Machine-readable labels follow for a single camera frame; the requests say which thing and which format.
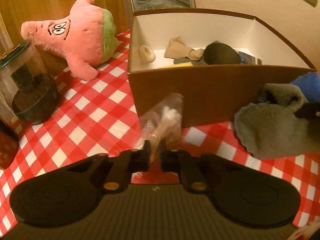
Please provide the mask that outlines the cream scrunchie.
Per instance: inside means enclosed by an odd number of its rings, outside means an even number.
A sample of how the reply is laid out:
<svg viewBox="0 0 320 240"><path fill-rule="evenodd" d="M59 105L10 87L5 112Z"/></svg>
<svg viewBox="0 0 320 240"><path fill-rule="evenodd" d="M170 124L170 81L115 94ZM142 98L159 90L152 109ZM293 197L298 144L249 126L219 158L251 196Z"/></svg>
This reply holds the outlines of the cream scrunchie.
<svg viewBox="0 0 320 240"><path fill-rule="evenodd" d="M138 49L138 53L140 60L143 63L151 63L156 59L156 55L154 54L153 50L146 45L141 45Z"/></svg>

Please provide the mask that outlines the black round pad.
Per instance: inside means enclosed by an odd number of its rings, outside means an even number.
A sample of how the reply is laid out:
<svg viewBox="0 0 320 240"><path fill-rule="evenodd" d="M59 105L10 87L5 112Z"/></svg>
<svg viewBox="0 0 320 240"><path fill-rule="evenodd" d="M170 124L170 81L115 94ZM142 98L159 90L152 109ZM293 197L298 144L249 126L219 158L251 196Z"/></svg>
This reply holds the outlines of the black round pad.
<svg viewBox="0 0 320 240"><path fill-rule="evenodd" d="M240 55L229 45L214 42L209 44L203 52L206 64L240 64Z"/></svg>

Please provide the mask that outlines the yellow sponge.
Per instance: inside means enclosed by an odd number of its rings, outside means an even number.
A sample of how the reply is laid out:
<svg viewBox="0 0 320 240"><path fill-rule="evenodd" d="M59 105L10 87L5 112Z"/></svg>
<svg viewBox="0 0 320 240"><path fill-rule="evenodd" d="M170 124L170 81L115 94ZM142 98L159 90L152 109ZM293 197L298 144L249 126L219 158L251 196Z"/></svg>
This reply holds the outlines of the yellow sponge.
<svg viewBox="0 0 320 240"><path fill-rule="evenodd" d="M193 66L192 62L183 62L178 64L172 64L169 66L164 66L163 68L181 68L181 67L192 67L192 66Z"/></svg>

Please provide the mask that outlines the brown cardboard box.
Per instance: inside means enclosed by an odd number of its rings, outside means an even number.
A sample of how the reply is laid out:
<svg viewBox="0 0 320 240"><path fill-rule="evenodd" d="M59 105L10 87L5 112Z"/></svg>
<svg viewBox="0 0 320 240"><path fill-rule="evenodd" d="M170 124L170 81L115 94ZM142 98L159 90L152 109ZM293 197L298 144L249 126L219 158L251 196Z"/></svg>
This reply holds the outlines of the brown cardboard box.
<svg viewBox="0 0 320 240"><path fill-rule="evenodd" d="M163 68L173 64L164 52L169 40L179 36L195 49L214 41L247 49L262 65ZM141 45L153 50L155 61L140 60ZM229 121L257 98L264 84L289 83L315 70L294 44L256 16L214 9L158 9L133 17L127 74L140 116L178 93L184 97L183 126Z"/></svg>

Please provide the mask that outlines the striped knit sock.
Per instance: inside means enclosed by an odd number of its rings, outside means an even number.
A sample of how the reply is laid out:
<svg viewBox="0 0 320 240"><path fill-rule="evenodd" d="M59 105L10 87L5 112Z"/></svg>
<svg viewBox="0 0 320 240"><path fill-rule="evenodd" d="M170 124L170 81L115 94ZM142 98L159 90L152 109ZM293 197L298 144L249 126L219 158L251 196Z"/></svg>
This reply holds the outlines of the striped knit sock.
<svg viewBox="0 0 320 240"><path fill-rule="evenodd" d="M246 54L242 51L238 52L240 56L240 63L241 64L249 64L249 65L262 65L261 59L254 57L252 55Z"/></svg>

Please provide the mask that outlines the pink starfish plush toy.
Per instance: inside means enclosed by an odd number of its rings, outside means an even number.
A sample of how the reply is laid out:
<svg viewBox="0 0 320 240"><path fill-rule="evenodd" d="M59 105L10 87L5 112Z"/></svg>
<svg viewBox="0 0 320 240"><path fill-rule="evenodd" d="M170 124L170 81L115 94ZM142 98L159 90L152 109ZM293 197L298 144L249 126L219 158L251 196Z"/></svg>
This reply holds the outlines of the pink starfish plush toy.
<svg viewBox="0 0 320 240"><path fill-rule="evenodd" d="M64 58L76 77L94 80L99 75L97 66L108 61L118 47L113 15L94 2L76 0L62 19L24 22L21 36Z"/></svg>

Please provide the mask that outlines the red white checkered tablecloth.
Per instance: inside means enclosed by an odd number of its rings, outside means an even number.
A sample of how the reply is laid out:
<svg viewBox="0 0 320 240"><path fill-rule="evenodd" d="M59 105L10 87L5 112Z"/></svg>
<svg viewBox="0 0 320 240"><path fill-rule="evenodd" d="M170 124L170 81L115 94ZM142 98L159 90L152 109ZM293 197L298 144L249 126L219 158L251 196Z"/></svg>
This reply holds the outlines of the red white checkered tablecloth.
<svg viewBox="0 0 320 240"><path fill-rule="evenodd" d="M134 144L138 116L126 73L130 32L117 38L116 53L99 68L96 80L82 81L69 69L55 77L60 101L46 122L10 120L20 147L10 167L1 172L1 234L16 225L9 196L17 184L97 153L115 156ZM186 128L178 146L192 155L215 153L290 182L301 195L294 224L302 227L319 220L318 154L255 159L240 145L230 122Z"/></svg>

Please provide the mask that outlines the glass jar dark lid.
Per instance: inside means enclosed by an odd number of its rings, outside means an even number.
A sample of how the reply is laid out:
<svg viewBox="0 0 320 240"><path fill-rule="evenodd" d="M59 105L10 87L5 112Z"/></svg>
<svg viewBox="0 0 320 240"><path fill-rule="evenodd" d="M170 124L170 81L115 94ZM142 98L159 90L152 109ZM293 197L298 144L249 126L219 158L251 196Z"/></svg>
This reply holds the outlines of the glass jar dark lid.
<svg viewBox="0 0 320 240"><path fill-rule="evenodd" d="M1 57L1 94L19 119L34 125L55 111L59 100L55 80L30 42Z"/></svg>

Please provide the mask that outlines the brown wooden canister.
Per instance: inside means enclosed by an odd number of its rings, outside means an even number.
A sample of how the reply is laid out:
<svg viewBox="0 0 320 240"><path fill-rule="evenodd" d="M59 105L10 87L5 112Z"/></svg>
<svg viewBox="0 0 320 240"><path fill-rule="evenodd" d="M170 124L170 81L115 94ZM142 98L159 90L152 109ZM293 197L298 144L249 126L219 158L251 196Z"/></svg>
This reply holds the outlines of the brown wooden canister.
<svg viewBox="0 0 320 240"><path fill-rule="evenodd" d="M1 120L0 124L0 167L1 170L5 170L16 157L19 140L17 134L6 123Z"/></svg>

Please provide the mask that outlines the blue grey microfiber cloth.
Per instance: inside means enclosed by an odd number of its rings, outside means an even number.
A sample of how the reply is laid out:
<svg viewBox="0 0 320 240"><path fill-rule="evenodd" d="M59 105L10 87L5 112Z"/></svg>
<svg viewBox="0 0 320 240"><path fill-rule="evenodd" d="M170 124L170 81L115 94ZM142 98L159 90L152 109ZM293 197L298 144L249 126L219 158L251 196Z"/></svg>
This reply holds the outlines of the blue grey microfiber cloth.
<svg viewBox="0 0 320 240"><path fill-rule="evenodd" d="M319 153L319 125L295 117L305 103L319 102L319 75L310 72L291 83L267 83L254 103L234 116L236 135L258 159Z"/></svg>

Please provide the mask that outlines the cotton swab bag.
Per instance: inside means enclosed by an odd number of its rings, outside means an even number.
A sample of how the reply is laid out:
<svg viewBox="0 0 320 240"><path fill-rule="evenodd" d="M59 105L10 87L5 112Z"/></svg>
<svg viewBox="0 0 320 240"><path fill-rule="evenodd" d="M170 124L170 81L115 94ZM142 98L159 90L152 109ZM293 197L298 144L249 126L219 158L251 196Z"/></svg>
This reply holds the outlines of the cotton swab bag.
<svg viewBox="0 0 320 240"><path fill-rule="evenodd" d="M133 147L142 149L144 142L150 142L150 162L159 158L161 141L166 146L177 142L182 134L184 97L171 93L139 118Z"/></svg>

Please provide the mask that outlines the beige sock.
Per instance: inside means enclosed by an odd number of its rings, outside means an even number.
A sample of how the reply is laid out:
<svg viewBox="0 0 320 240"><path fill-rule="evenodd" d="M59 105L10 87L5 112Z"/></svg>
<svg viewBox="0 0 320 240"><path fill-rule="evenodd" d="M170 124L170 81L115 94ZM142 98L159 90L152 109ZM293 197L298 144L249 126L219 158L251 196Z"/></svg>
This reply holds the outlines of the beige sock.
<svg viewBox="0 0 320 240"><path fill-rule="evenodd" d="M181 37L169 40L168 46L164 52L164 57L170 59L188 58L193 61L199 61L204 54L204 49L193 49L186 46Z"/></svg>

